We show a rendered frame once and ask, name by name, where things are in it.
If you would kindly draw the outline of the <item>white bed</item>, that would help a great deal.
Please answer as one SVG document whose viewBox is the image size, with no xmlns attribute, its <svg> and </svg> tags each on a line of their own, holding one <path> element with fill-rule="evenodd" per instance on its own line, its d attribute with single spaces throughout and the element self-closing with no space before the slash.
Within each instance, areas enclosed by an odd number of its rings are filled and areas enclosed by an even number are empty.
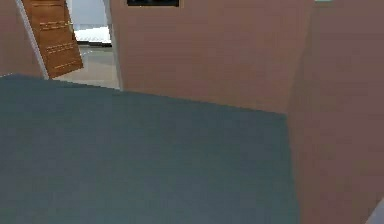
<svg viewBox="0 0 384 224">
<path fill-rule="evenodd" d="M 111 37 L 108 27 L 76 30 L 75 37 L 78 41 L 83 42 L 111 44 Z"/>
</svg>

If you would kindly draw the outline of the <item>brown wooden room door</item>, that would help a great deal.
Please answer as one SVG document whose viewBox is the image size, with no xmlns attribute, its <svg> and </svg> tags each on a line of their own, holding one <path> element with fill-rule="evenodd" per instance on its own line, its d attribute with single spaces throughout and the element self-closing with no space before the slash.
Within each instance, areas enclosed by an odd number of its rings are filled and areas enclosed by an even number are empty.
<svg viewBox="0 0 384 224">
<path fill-rule="evenodd" d="M 83 68 L 66 0 L 21 0 L 50 79 Z"/>
</svg>

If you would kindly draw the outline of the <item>dark framed wall picture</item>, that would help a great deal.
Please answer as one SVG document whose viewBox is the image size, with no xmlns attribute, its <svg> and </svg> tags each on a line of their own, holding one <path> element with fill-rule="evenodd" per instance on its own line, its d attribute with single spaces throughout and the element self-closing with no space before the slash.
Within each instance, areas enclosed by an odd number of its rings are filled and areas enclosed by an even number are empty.
<svg viewBox="0 0 384 224">
<path fill-rule="evenodd" d="M 127 4 L 138 7 L 179 7 L 180 0 L 127 0 Z"/>
</svg>

